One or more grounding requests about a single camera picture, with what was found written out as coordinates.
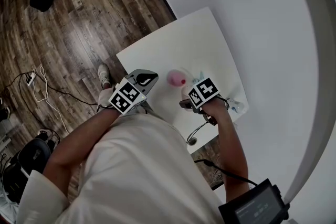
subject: hand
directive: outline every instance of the hand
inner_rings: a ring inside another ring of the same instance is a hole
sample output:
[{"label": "hand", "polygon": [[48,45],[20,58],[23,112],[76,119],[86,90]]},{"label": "hand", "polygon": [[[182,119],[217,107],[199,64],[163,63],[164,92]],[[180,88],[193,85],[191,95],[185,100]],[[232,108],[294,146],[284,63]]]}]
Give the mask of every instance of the hand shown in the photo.
[{"label": "hand", "polygon": [[215,119],[227,113],[225,102],[219,98],[214,98],[206,102],[202,106],[202,109],[207,115],[212,116]]}]

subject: display screen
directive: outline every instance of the display screen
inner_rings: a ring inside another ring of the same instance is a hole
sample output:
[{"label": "display screen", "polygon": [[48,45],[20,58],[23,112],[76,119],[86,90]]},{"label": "display screen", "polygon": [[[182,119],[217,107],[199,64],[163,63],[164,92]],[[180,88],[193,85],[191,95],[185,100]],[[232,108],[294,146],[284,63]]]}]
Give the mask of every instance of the display screen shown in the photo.
[{"label": "display screen", "polygon": [[281,211],[281,206],[268,187],[253,200],[235,211],[241,224],[269,224]]}]

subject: white cable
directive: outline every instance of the white cable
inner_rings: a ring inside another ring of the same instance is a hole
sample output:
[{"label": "white cable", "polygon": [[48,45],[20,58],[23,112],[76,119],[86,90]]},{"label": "white cable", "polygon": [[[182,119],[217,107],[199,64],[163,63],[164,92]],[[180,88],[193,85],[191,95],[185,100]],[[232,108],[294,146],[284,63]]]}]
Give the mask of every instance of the white cable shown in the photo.
[{"label": "white cable", "polygon": [[41,73],[41,75],[42,75],[42,77],[44,78],[45,83],[46,83],[46,93],[45,93],[43,99],[41,99],[41,100],[37,100],[37,98],[36,98],[36,96],[35,96],[35,84],[34,84],[34,81],[33,81],[33,95],[34,95],[34,98],[35,98],[36,102],[38,102],[38,103],[41,102],[41,101],[43,101],[43,100],[46,100],[46,103],[47,103],[52,109],[54,109],[54,110],[56,110],[56,111],[58,112],[58,114],[59,114],[59,116],[60,116],[60,118],[61,118],[61,121],[62,121],[62,123],[63,123],[64,129],[65,129],[65,131],[69,134],[68,129],[67,129],[67,127],[65,126],[65,123],[64,123],[64,121],[63,121],[62,114],[61,114],[56,108],[54,108],[53,105],[51,105],[51,104],[48,102],[48,97],[49,97],[49,93],[48,93],[48,81],[47,81],[46,74],[45,74],[45,72],[44,72],[44,68],[43,68],[43,66],[40,67],[40,73]]}]

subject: person's right arm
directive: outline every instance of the person's right arm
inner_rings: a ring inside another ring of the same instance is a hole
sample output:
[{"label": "person's right arm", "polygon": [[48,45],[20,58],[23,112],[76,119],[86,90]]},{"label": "person's right arm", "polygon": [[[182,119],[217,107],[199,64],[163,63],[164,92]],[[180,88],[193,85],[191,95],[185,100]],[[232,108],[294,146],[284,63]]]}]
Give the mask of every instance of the person's right arm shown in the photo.
[{"label": "person's right arm", "polygon": [[[236,175],[248,178],[247,163],[239,137],[233,126],[231,117],[226,110],[225,103],[215,98],[202,106],[202,109],[213,116],[218,123],[220,158],[222,169]],[[223,175],[226,190],[226,202],[249,191],[246,182]]]}]

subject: white table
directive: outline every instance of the white table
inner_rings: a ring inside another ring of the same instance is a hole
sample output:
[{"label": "white table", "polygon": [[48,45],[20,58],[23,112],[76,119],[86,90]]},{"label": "white table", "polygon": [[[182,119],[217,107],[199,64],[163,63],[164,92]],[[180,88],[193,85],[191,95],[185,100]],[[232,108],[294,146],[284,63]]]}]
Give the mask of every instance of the white table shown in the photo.
[{"label": "white table", "polygon": [[[218,85],[221,95],[248,103],[235,62],[217,22],[209,8],[203,8],[142,38],[117,54],[127,73],[148,69],[158,73],[159,80],[147,95],[153,110],[173,124],[186,139],[205,121],[201,115],[185,111],[179,106],[181,88],[166,81],[172,69],[185,68],[194,77],[202,71]],[[242,114],[229,110],[233,121]],[[216,126],[206,124],[195,137],[197,143],[188,146],[196,151],[218,135]]]}]

